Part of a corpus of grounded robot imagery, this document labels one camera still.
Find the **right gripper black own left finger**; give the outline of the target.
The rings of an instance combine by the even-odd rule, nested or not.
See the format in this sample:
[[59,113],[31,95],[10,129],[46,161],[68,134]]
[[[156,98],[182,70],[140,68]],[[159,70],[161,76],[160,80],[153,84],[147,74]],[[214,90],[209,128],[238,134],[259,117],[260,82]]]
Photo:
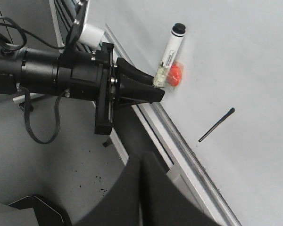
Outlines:
[[76,225],[137,226],[140,205],[140,167],[140,158],[130,157],[109,192]]

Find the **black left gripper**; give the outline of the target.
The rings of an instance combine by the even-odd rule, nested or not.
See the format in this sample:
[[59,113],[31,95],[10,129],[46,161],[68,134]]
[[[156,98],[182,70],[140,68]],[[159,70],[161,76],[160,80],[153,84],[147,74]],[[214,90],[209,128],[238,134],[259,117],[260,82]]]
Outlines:
[[[113,48],[111,43],[102,43],[101,49],[92,53],[73,51],[71,56],[62,54],[57,73],[57,91],[65,97],[93,101],[96,104],[95,134],[110,135],[113,128]],[[165,91],[152,85],[153,76],[131,65],[124,58],[117,59],[120,75],[117,107],[160,102]]]

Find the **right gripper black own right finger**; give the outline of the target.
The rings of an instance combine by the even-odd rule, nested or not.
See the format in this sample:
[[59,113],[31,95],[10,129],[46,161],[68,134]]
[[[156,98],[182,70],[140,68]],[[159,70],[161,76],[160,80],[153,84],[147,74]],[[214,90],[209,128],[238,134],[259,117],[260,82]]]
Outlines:
[[168,178],[155,154],[141,159],[141,209],[145,226],[217,226]]

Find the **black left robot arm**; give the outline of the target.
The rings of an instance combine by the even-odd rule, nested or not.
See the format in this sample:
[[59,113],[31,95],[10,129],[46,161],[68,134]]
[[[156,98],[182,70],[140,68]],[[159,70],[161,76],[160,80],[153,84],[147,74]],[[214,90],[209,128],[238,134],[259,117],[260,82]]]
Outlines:
[[24,122],[29,136],[44,144],[30,121],[31,93],[55,96],[55,128],[60,130],[59,104],[63,97],[95,102],[95,133],[110,135],[113,112],[121,107],[162,100],[164,91],[152,86],[153,78],[123,58],[113,59],[114,46],[104,42],[91,53],[68,43],[63,53],[20,47],[0,40],[0,94],[24,92]]

